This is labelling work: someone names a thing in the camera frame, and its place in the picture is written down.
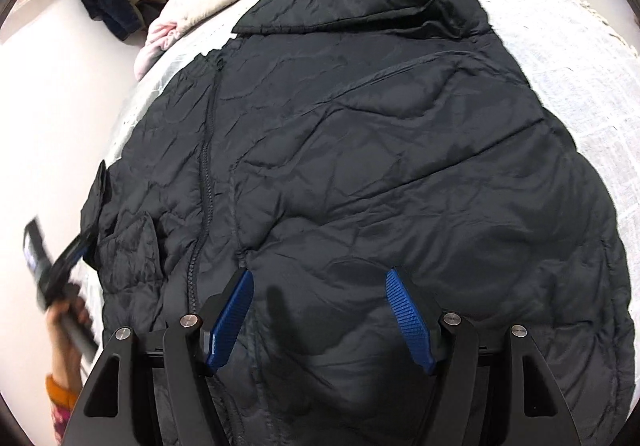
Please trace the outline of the person's left hand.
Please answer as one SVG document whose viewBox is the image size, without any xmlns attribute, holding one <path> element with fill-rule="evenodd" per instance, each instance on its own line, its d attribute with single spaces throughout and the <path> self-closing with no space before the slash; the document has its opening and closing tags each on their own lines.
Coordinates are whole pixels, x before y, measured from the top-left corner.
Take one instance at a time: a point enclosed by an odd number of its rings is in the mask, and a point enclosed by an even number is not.
<svg viewBox="0 0 640 446">
<path fill-rule="evenodd" d="M 73 344 L 62 326 L 62 317 L 70 310 L 78 321 L 88 329 L 92 317 L 82 296 L 73 299 L 59 299 L 47 310 L 46 322 L 52 348 L 52 379 L 64 390 L 79 394 L 82 388 L 81 352 Z"/>
</svg>

